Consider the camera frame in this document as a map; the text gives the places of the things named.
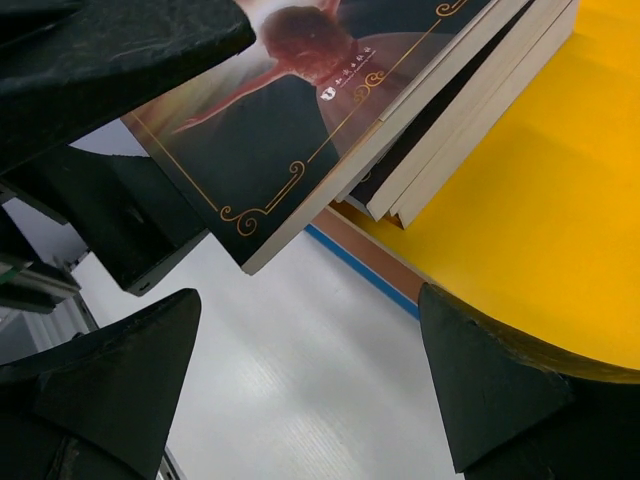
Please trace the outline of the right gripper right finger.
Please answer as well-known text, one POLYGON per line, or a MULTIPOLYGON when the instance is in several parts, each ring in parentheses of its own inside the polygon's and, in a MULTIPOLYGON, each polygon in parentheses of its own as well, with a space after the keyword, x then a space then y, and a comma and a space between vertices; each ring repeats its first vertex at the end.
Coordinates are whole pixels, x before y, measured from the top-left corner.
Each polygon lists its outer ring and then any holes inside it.
POLYGON ((433 283, 420 328, 456 472, 636 479, 639 372, 521 332, 433 283))

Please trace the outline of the Little Women floral book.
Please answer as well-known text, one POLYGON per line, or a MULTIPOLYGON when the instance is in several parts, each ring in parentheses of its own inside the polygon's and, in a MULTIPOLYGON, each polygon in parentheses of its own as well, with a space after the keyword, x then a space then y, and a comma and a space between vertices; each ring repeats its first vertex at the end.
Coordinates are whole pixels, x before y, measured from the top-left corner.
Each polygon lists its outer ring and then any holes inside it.
POLYGON ((473 21, 435 57, 429 68, 380 115, 378 124, 367 135, 367 139, 347 156, 343 163, 349 167, 348 179, 330 198, 337 201, 345 199, 429 102, 503 27, 527 7, 526 1, 491 1, 483 7, 473 21))

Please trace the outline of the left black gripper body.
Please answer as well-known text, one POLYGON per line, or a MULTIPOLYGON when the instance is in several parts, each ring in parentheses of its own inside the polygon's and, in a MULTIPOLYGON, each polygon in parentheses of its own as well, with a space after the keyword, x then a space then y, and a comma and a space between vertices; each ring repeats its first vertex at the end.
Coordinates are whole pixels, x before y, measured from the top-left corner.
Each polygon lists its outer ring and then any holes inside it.
POLYGON ((207 235, 155 162, 56 148, 1 176, 26 203, 77 231, 118 286, 153 289, 207 235))

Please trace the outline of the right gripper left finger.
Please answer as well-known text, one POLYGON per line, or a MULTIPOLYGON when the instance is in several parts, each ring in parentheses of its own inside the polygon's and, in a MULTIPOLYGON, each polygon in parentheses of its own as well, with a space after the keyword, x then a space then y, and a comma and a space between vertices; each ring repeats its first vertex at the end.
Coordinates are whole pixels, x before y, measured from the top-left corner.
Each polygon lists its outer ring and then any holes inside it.
POLYGON ((182 289, 2 365, 2 478, 156 478, 200 316, 182 289))

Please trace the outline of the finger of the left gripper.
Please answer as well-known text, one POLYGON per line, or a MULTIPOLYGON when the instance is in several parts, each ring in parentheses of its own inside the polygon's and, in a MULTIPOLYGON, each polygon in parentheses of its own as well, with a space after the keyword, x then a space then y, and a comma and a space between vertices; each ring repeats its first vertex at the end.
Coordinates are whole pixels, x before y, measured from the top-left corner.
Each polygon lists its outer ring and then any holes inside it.
POLYGON ((233 1, 2 2, 2 172, 76 141, 255 40, 233 1))

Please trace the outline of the Animal Farm book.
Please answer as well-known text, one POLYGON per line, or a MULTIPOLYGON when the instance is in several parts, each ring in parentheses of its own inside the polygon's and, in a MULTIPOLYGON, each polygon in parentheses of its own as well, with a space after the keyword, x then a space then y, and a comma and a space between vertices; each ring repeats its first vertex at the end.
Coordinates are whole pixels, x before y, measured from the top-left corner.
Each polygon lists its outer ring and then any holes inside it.
POLYGON ((427 163, 392 206, 391 215, 398 219, 401 228, 406 229, 411 225, 421 209, 487 136, 495 123, 566 41, 574 23, 573 12, 569 8, 565 9, 499 86, 493 89, 479 107, 479 111, 473 113, 427 163))

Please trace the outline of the Three Days to See book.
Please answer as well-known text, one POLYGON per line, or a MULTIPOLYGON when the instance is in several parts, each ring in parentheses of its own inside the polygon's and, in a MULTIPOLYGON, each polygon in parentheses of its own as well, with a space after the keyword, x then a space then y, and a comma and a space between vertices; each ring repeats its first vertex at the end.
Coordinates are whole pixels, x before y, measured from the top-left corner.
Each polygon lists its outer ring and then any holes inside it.
POLYGON ((517 1, 245 1, 247 50, 123 121, 248 274, 376 157, 517 1))

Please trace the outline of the A Tale of Two Cities book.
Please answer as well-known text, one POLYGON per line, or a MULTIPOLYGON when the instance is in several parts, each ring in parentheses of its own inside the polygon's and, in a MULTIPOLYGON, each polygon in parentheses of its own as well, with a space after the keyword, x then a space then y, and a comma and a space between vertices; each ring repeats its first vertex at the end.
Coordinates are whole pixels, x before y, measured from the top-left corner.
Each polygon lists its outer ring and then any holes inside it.
POLYGON ((392 206, 453 134, 471 118, 570 1, 529 1, 415 117, 386 154, 343 201, 374 220, 392 206))

